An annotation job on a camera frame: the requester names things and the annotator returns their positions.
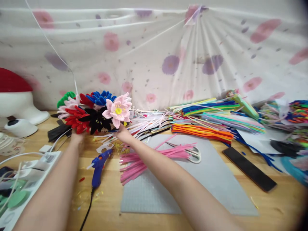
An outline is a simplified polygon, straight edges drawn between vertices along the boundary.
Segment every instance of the red pipe cleaner flower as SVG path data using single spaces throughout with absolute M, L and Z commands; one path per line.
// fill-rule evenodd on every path
M 80 103 L 89 106 L 91 109 L 93 109 L 94 103 L 89 100 L 84 94 L 79 94 L 80 97 Z
M 75 106 L 76 110 L 70 110 L 70 109 L 66 109 L 66 111 L 71 114 L 72 116 L 68 117 L 65 119 L 66 121 L 66 125 L 71 125 L 72 128 L 76 128 L 76 133 L 80 134 L 82 132 L 84 132 L 85 130 L 87 130 L 87 132 L 89 132 L 90 130 L 90 122 L 89 121 L 79 121 L 80 118 L 88 116 L 88 114 L 82 110 L 81 108 Z

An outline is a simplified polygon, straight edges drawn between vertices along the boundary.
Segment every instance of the forearm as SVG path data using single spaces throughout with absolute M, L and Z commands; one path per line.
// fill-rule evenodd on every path
M 70 142 L 20 216 L 14 230 L 60 231 L 66 227 L 77 175 L 78 143 Z
M 130 146 L 171 193 L 194 230 L 241 230 L 219 201 L 176 162 L 136 139 Z

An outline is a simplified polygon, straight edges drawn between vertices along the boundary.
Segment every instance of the blue pipe cleaner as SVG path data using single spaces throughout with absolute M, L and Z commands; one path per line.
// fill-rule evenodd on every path
M 112 94 L 109 93 L 108 91 L 103 91 L 101 94 L 98 91 L 96 91 L 93 92 L 92 96 L 86 95 L 86 97 L 99 106 L 105 106 L 106 99 L 109 99 L 112 102 L 116 99 L 116 96 L 112 96 Z
M 235 136 L 237 136 L 238 138 L 235 137 L 235 140 L 242 143 L 242 144 L 245 144 L 246 146 L 256 150 L 263 158 L 264 160 L 266 161 L 266 163 L 268 164 L 268 166 L 271 166 L 273 167 L 274 169 L 276 169 L 277 171 L 279 172 L 282 172 L 279 168 L 277 168 L 271 161 L 275 161 L 273 158 L 271 157 L 268 157 L 267 155 L 265 155 L 264 153 L 260 152 L 259 150 L 257 150 L 256 148 L 254 148 L 253 146 L 247 144 L 244 139 L 241 137 L 241 135 L 238 133 L 237 130 L 232 130 L 232 132 L 236 133 Z

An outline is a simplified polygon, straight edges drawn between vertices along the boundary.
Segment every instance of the gray cutting mat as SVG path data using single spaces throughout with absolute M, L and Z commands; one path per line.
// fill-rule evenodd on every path
M 154 148 L 170 136 L 155 135 L 150 138 L 148 145 Z M 170 142 L 174 144 L 197 142 L 197 148 L 202 156 L 201 163 L 194 164 L 187 160 L 176 160 L 176 162 L 205 186 L 230 213 L 242 216 L 259 215 L 209 140 L 196 136 L 177 135 Z M 170 148 L 168 144 L 163 144 L 158 150 L 168 148 Z M 181 210 L 171 194 L 149 170 L 146 170 L 141 176 L 124 186 L 121 212 L 180 214 Z

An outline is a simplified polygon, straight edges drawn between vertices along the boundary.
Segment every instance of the blue pipe cleaner flower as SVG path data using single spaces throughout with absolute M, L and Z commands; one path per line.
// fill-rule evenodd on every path
M 108 91 L 103 91 L 101 94 L 98 91 L 96 91 L 93 92 L 92 96 L 86 95 L 86 97 L 99 106 L 105 106 L 106 99 L 109 99 L 112 102 L 116 99 L 116 96 L 112 96 L 112 94 L 109 93 Z

